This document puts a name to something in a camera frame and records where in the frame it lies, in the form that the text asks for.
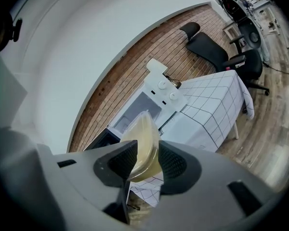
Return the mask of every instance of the grid pattern tablecloth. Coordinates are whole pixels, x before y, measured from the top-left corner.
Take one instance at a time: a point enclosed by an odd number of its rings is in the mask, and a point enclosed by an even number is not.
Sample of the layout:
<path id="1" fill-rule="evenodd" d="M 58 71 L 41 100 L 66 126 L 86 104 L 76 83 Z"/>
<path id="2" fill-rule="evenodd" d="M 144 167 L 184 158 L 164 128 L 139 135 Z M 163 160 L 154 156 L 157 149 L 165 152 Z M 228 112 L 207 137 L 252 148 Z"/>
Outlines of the grid pattern tablecloth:
<path id="1" fill-rule="evenodd" d="M 200 123 L 219 148 L 225 140 L 245 101 L 247 117 L 253 119 L 253 101 L 236 71 L 230 70 L 184 81 L 179 88 L 187 105 L 181 111 Z M 131 182 L 131 190 L 151 206 L 158 204 L 163 176 Z"/>

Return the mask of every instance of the black cable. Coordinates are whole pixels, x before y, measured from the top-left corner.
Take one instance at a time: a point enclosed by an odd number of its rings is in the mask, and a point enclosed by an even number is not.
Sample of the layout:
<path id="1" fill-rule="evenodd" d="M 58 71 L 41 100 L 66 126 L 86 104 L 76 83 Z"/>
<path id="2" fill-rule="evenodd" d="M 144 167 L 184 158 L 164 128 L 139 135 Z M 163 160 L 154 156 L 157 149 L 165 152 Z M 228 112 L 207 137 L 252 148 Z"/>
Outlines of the black cable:
<path id="1" fill-rule="evenodd" d="M 271 67 L 271 66 L 269 66 L 269 65 L 267 65 L 267 67 L 269 67 L 269 68 L 271 68 L 271 69 L 274 69 L 275 71 L 282 72 L 282 73 L 284 73 L 284 74 L 289 75 L 289 73 L 287 73 L 287 72 L 285 72 L 285 71 L 282 71 L 282 70 L 275 69 L 275 68 L 273 68 L 273 67 Z"/>

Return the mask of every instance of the black office chair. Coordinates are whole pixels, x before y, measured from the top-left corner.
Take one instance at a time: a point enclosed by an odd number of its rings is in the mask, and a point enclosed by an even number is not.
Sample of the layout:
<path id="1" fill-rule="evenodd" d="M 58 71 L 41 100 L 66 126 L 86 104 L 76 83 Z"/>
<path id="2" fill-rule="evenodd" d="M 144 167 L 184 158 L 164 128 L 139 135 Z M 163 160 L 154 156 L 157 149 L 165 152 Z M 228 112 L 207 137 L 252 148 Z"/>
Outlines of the black office chair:
<path id="1" fill-rule="evenodd" d="M 252 49 L 242 52 L 239 40 L 244 37 L 243 35 L 230 41 L 230 44 L 235 43 L 238 55 L 229 59 L 227 52 L 207 34 L 203 32 L 197 33 L 200 30 L 200 25 L 196 22 L 189 22 L 181 27 L 180 30 L 187 34 L 188 43 L 186 44 L 186 48 L 212 63 L 216 72 L 225 71 L 227 67 L 230 67 L 230 69 L 236 70 L 247 88 L 265 90 L 265 94 L 267 96 L 269 95 L 270 90 L 268 88 L 252 83 L 253 80 L 258 79 L 261 76 L 262 64 L 265 66 L 268 65 L 261 61 L 261 57 L 257 50 Z M 236 67 L 237 64 L 243 62 L 245 62 L 244 65 Z"/>

